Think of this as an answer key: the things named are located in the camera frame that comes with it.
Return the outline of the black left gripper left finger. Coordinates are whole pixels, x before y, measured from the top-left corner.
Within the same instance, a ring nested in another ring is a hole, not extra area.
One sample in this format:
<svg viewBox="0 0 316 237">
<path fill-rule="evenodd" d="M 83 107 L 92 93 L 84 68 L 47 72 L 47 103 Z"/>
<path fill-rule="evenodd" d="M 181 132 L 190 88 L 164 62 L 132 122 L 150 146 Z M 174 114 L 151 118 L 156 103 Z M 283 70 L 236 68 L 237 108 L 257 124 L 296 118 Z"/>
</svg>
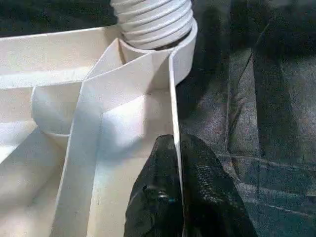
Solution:
<svg viewBox="0 0 316 237">
<path fill-rule="evenodd" d="M 172 135 L 159 136 L 140 171 L 125 212 L 126 237 L 180 237 L 183 210 Z"/>
</svg>

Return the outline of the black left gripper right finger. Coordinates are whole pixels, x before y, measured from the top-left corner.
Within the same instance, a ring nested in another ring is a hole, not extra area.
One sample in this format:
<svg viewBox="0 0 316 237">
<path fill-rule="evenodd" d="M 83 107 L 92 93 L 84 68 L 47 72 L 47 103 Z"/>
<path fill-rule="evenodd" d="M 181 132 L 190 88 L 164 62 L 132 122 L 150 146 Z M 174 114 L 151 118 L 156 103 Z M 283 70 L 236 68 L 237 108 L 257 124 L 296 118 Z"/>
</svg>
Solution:
<svg viewBox="0 0 316 237">
<path fill-rule="evenodd" d="M 255 237 L 233 179 L 199 138 L 181 135 L 180 148 L 189 237 Z"/>
</svg>

